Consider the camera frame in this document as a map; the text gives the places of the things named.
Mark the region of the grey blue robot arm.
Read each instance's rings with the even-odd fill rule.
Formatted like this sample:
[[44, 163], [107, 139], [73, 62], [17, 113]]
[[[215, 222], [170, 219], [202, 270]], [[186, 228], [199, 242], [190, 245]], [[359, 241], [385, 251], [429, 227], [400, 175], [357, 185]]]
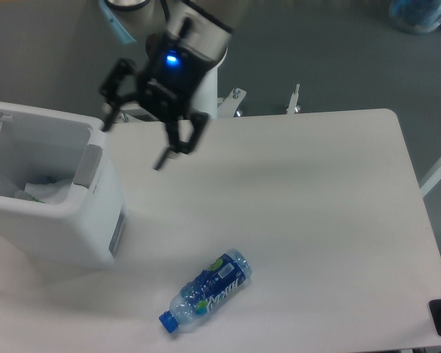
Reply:
[[108, 106], [103, 131], [111, 130], [125, 104], [136, 103], [165, 126], [168, 143], [154, 170], [196, 150], [210, 114], [194, 105], [208, 73], [223, 59], [251, 1], [161, 1], [165, 26], [143, 68], [116, 61], [99, 93]]

